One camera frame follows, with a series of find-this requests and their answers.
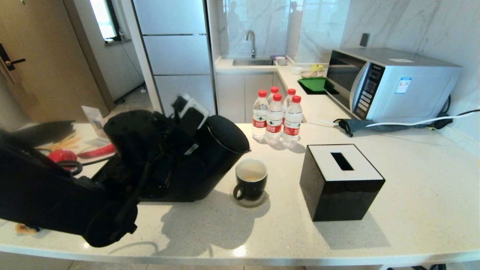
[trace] faucet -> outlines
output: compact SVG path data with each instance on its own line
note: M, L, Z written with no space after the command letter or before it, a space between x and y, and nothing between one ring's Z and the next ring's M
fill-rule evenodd
M247 32L247 41L248 41L248 36L252 34L252 58L255 58L255 32L252 30L248 30Z

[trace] tissue box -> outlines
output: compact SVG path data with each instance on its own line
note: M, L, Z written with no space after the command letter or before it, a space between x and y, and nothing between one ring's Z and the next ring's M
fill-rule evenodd
M313 221L361 220L384 183L353 144L307 146L300 187Z

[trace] microwave control panel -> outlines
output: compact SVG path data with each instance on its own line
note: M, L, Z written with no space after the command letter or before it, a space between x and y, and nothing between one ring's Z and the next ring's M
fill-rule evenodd
M354 113L361 119L367 117L368 111L373 101L373 97L377 92L378 85L384 74L385 67L371 63L367 76L360 91L358 103Z

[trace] refrigerator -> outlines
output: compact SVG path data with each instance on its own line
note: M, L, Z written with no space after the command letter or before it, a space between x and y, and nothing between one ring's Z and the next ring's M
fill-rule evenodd
M203 0L133 0L164 114L188 94L216 114L213 60Z

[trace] black coffee mug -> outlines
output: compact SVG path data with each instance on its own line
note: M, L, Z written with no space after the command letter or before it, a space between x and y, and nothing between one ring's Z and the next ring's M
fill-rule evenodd
M235 168L237 186L233 189L233 197L237 200L258 200L267 184L267 167L256 159L244 159Z

